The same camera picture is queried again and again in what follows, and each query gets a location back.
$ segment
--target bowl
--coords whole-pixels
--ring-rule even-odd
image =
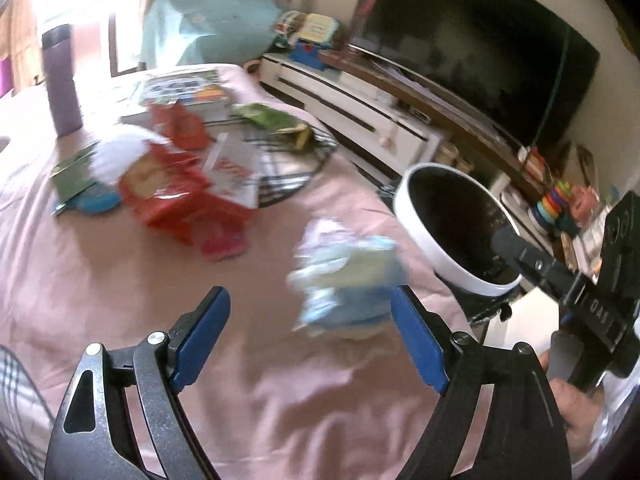
[[[410,167],[394,198],[394,212],[438,275],[467,292],[497,297],[521,276],[491,248],[493,234],[516,224],[479,182],[450,166]]]

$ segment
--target crumpled fabric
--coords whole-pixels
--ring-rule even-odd
[[[273,0],[156,0],[145,17],[140,60],[148,68],[243,65],[276,37]]]
[[[296,256],[300,268],[289,283],[305,295],[296,329],[347,334],[390,319],[391,292],[405,282],[391,238],[357,237],[338,222],[317,219],[308,224]]]

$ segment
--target pink bedsheet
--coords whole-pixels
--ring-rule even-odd
[[[274,103],[238,67],[219,69],[236,100]],[[94,135],[109,115],[105,106],[95,115],[85,112]],[[43,88],[3,104],[0,124],[12,137],[0,153],[0,344],[23,361],[54,413],[88,343],[134,345],[167,330],[213,285],[222,285],[232,298],[230,321],[197,383],[180,394],[220,475],[396,477],[438,396],[421,383],[392,323],[364,342],[291,331],[302,297],[285,278],[305,225],[331,216],[358,234],[394,238],[425,307],[452,330],[469,328],[449,290],[348,161],[333,156],[305,189],[260,210],[246,255],[209,263],[137,224],[124,208],[99,218],[50,216],[50,168],[58,151],[68,155],[82,141],[71,137],[56,145]],[[142,427],[137,403],[132,414]],[[471,465],[481,426],[468,439],[459,468]],[[152,464],[148,435],[141,439]]]

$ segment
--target blue gripper pad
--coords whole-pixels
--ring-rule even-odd
[[[449,386],[446,354],[451,331],[438,314],[428,312],[406,285],[391,293],[391,315],[425,384],[443,395]]]
[[[215,287],[192,314],[200,314],[200,319],[177,349],[175,370],[170,379],[177,394],[200,375],[231,314],[231,297],[226,289]]]

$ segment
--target human hand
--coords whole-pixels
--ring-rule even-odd
[[[549,352],[544,352],[539,359],[546,373],[549,367]],[[604,408],[604,388],[598,387],[590,397],[560,379],[551,379],[549,385],[556,398],[560,415],[566,423],[566,441],[572,462],[575,462],[589,450],[593,427]]]

